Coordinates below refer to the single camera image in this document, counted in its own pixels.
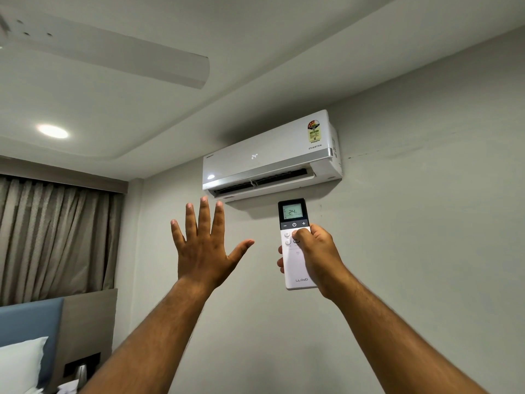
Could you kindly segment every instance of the person's left arm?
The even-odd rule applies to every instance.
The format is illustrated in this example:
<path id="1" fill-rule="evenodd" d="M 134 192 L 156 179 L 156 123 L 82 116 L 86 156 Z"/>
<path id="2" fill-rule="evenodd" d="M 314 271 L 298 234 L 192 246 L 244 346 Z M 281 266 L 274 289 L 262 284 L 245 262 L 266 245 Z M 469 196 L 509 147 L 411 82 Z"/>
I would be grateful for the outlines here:
<path id="1" fill-rule="evenodd" d="M 198 225 L 193 205 L 186 205 L 186 239 L 177 221 L 171 222 L 179 280 L 89 380 L 83 394 L 168 392 L 204 303 L 253 244 L 245 240 L 226 255 L 221 202 L 215 205 L 211 233 L 210 225 L 206 197 L 200 200 Z"/>

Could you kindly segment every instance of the blue padded headboard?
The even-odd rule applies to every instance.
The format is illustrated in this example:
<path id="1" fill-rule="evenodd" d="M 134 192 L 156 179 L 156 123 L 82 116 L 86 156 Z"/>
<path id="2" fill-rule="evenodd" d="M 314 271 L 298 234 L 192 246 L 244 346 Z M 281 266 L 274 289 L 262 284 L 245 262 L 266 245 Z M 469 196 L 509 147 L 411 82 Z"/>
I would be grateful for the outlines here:
<path id="1" fill-rule="evenodd" d="M 61 297 L 0 307 L 0 347 L 49 337 L 43 347 L 38 387 L 47 384 L 53 373 L 62 303 Z"/>

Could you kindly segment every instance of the white split air conditioner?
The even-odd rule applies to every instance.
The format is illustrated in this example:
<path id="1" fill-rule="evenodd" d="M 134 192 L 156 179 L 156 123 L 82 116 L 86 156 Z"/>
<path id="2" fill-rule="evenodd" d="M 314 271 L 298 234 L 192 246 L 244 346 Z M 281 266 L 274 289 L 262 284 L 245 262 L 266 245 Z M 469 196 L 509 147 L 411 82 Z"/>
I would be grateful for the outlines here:
<path id="1" fill-rule="evenodd" d="M 322 110 L 205 156 L 202 189 L 230 202 L 342 177 L 337 133 Z"/>

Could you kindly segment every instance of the gray curtain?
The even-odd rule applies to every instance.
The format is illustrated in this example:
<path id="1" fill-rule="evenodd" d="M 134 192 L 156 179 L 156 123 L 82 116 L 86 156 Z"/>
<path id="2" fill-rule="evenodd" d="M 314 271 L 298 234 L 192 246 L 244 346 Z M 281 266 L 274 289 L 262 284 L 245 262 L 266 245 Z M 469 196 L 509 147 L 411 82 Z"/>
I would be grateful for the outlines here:
<path id="1" fill-rule="evenodd" d="M 0 306 L 113 288 L 123 195 L 0 176 Z"/>

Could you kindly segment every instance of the yellow sticker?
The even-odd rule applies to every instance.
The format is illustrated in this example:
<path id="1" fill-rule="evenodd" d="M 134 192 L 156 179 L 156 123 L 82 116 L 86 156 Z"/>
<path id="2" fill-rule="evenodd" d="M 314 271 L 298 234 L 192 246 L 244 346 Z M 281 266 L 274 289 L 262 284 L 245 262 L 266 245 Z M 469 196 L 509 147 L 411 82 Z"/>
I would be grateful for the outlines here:
<path id="1" fill-rule="evenodd" d="M 308 140 L 310 143 L 321 140 L 321 129 L 317 120 L 312 120 L 308 123 Z"/>

